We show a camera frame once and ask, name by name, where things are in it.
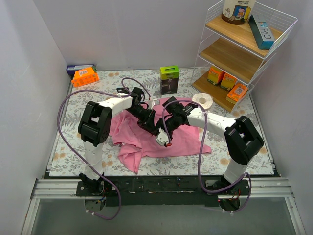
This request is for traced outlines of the pink garment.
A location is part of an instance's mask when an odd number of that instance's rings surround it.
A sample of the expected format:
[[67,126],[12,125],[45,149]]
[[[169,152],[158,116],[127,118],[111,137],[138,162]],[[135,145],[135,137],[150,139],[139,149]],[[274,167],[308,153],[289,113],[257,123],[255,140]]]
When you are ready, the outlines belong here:
[[110,127],[113,143],[121,144],[118,158],[131,172],[139,173],[143,168],[141,160],[165,164],[172,157],[198,155],[201,142],[197,127],[179,127],[173,132],[172,145],[164,147],[156,142],[155,136],[141,129],[137,121],[137,118],[125,110],[112,118]]

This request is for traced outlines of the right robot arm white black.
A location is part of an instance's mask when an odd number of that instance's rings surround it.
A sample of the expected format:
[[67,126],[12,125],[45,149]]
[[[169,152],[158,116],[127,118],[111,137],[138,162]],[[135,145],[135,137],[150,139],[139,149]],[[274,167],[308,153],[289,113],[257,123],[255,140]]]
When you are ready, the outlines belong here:
[[163,124],[158,131],[156,141],[159,145],[171,144],[170,132],[182,125],[202,128],[204,132],[212,132],[226,141],[231,156],[230,163],[223,174],[221,189],[208,190],[201,185],[204,192],[215,194],[224,192],[231,195],[239,189],[239,182],[248,177],[247,165],[264,146],[264,141],[251,120],[246,116],[230,118],[206,111],[200,104],[189,101],[186,106],[180,100],[170,98],[163,105],[163,112],[172,116],[161,118]]

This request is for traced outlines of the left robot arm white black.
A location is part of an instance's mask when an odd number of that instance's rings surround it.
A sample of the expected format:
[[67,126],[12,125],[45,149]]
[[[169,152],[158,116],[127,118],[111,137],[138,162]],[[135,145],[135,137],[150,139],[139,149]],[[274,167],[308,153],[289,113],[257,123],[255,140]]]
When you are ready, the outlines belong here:
[[85,189],[94,196],[104,191],[104,184],[98,174],[103,174],[102,148],[109,136],[113,116],[127,110],[138,119],[137,124],[140,128],[154,136],[158,134],[155,110],[150,105],[146,108],[141,106],[144,102],[143,90],[135,87],[131,92],[126,88],[118,88],[117,91],[121,98],[100,103],[88,102],[78,127],[85,148],[85,160],[88,162],[85,172],[79,174],[79,177]]

